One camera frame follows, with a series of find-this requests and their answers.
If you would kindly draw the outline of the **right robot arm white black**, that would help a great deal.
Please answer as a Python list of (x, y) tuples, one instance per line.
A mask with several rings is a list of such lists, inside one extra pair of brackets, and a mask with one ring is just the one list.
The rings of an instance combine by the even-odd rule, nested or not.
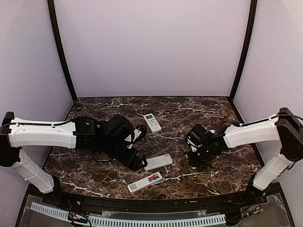
[(266, 141), (278, 141), (280, 147), (251, 179), (242, 202), (252, 205), (260, 197), (260, 192), (303, 158), (303, 119), (294, 115), (288, 108), (268, 118), (254, 122), (239, 123), (217, 130), (208, 130), (196, 124), (186, 135), (185, 142), (190, 151), (185, 157), (192, 168), (205, 166), (223, 151), (242, 145)]

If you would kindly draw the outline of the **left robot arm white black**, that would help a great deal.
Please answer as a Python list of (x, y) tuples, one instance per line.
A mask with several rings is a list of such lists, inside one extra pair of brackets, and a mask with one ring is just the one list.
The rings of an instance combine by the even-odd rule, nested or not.
[(50, 146), (103, 152), (131, 170), (147, 166), (145, 154), (133, 148), (147, 132), (144, 125), (134, 127), (125, 117), (108, 121), (76, 117), (64, 122), (28, 121), (7, 112), (0, 127), (0, 165), (15, 169), (56, 206), (67, 196), (60, 181), (42, 170), (23, 150), (24, 146)]

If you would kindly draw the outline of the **white remote with buttons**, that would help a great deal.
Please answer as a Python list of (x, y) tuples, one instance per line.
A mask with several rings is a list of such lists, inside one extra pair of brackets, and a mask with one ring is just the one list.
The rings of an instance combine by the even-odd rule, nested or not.
[(151, 130), (152, 133), (161, 131), (162, 128), (152, 113), (144, 115), (143, 118), (147, 123), (147, 125), (149, 126), (149, 129)]

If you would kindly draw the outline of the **white remote with label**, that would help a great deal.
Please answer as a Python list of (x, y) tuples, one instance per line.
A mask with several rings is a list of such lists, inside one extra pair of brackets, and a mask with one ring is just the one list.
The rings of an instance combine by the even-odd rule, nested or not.
[(160, 172), (156, 172), (154, 174), (151, 174), (143, 179), (140, 179), (134, 183), (131, 183), (127, 186), (130, 193), (135, 193), (137, 191), (140, 191), (146, 187), (149, 187), (163, 179)]

